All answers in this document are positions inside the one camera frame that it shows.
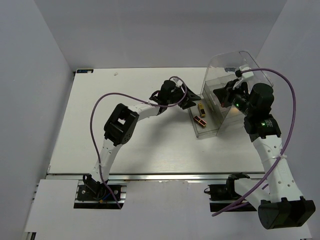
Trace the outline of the gold black lipstick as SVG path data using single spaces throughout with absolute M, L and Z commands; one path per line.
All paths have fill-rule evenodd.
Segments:
M 202 128 L 205 128 L 206 125 L 207 125 L 207 122 L 204 121 L 202 118 L 200 118 L 200 117 L 197 116 L 197 115 L 193 117 L 193 120 L 194 120 L 199 126 L 201 126 Z
M 205 112 L 205 109 L 204 109 L 203 104 L 202 104 L 202 103 L 199 103 L 199 104 L 197 105 L 197 107 L 198 107 L 198 111 L 199 111 L 200 117 L 201 117 L 201 118 L 204 118 L 204 117 L 206 116 L 206 112 Z

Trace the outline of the clear acrylic organizer with lid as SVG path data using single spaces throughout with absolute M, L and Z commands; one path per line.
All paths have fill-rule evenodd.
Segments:
M 199 99 L 189 108 L 196 137 L 213 137 L 243 127 L 244 118 L 268 116 L 273 83 L 246 50 L 214 56 L 208 63 Z

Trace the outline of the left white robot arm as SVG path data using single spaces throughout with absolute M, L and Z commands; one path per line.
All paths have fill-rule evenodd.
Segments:
M 91 173 L 83 176 L 84 184 L 89 187 L 88 193 L 94 199 L 99 200 L 105 196 L 106 185 L 109 180 L 110 170 L 120 148 L 132 138 L 136 125 L 146 118 L 161 115 L 168 108 L 179 106 L 185 110 L 196 105 L 201 98 L 191 91 L 183 82 L 178 85 L 174 79 L 182 79 L 173 76 L 165 80 L 159 90 L 151 94 L 148 101 L 120 93 L 111 92 L 102 95 L 92 109 L 89 122 L 89 130 L 93 146 L 97 153 L 97 162 Z M 118 95 L 140 102 L 140 104 L 126 106 L 122 103 L 116 105 L 110 117 L 104 124 L 104 140 L 101 150 L 98 150 L 93 133 L 93 119 L 96 108 L 103 98 Z

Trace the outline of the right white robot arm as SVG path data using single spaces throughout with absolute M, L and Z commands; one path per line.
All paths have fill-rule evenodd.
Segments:
M 262 181 L 267 182 L 269 191 L 254 187 L 245 174 L 234 174 L 226 182 L 226 195 L 252 205 L 267 230 L 301 227 L 316 206 L 313 200 L 304 198 L 282 153 L 281 130 L 270 113 L 273 88 L 265 83 L 256 83 L 251 89 L 246 82 L 239 87 L 235 84 L 235 80 L 229 81 L 213 93 L 223 108 L 233 106 L 244 114 L 244 128 L 260 157 L 266 175 Z

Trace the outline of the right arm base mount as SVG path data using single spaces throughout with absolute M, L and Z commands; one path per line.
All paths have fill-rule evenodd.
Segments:
M 224 184 L 210 184 L 204 189 L 203 192 L 209 195 L 211 213 L 222 210 L 241 197 L 235 192 L 235 180 L 239 179 L 250 179 L 250 177 L 245 173 L 230 174 Z

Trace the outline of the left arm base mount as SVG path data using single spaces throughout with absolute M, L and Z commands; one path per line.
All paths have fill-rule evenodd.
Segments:
M 74 209 L 120 210 L 125 201 L 126 186 L 105 184 L 92 179 L 90 174 L 82 176 L 76 190 Z

